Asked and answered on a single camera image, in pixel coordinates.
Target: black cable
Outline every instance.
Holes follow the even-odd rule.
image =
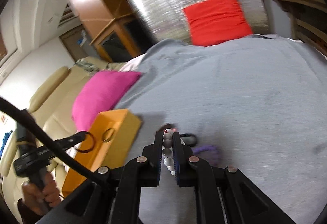
[[[62,162],[66,163],[71,169],[80,175],[92,180],[93,182],[105,187],[104,181],[99,179],[92,171],[85,168],[70,157],[61,147],[56,144],[34,121],[31,121],[29,115],[17,109],[4,98],[0,97],[0,111],[15,119],[22,126],[28,129],[37,139],[39,139],[50,151],[52,151]]]

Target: orange pillow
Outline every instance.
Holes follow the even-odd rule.
[[[194,45],[207,47],[252,34],[237,0],[206,0],[183,11]]]

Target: wooden box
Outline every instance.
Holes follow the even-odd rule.
[[[124,165],[125,158],[141,126],[141,120],[128,109],[109,110],[98,114],[90,128],[90,136],[79,147],[80,150],[94,148],[89,153],[78,152],[75,160],[91,171],[101,166],[111,169]],[[62,193],[66,197],[85,180],[76,171],[69,169]]]

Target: gray bedsheet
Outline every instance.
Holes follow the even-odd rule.
[[[127,160],[164,123],[216,144],[221,167],[237,166],[296,223],[327,203],[327,61],[304,43],[259,35],[209,48],[175,40],[153,46],[142,78],[117,108],[143,119]],[[144,224],[196,223],[192,188],[163,165],[158,188],[143,188]]]

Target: metal screw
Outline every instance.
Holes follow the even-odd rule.
[[[102,166],[98,168],[98,173],[100,174],[106,174],[109,171],[108,167]]]
[[[228,167],[227,167],[227,170],[228,170],[228,172],[230,172],[230,173],[235,173],[235,172],[237,172],[237,168],[234,167],[234,166],[228,166]]]
[[[190,156],[190,157],[188,158],[188,160],[189,160],[190,162],[192,162],[192,163],[196,163],[196,162],[199,161],[199,158],[196,157],[196,156]]]
[[[136,160],[137,160],[138,163],[144,163],[144,162],[146,162],[148,159],[147,159],[147,157],[145,157],[145,156],[139,156]]]

